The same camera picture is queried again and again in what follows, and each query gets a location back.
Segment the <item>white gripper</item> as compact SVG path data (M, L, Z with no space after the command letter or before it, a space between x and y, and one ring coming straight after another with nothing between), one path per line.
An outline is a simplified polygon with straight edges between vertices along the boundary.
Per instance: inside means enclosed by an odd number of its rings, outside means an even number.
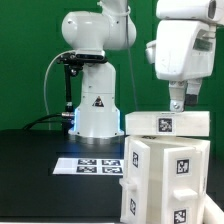
M201 78L212 73L224 0L158 0L156 16L156 74L170 80L170 110L182 112L197 105Z

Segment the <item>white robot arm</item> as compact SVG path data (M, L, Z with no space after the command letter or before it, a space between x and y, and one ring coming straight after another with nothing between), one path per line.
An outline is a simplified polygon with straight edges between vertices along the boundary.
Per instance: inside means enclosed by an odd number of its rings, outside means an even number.
M73 110L69 135L89 144L124 136L115 106L116 71L107 50L133 45L136 28L128 0L100 0L100 13L76 11L62 22L62 35L72 49L64 55L67 74L83 73L81 102ZM156 75L169 82L170 110L181 112L198 102L202 79L212 74L216 29L224 25L224 0L158 0L160 19L154 41L146 45Z

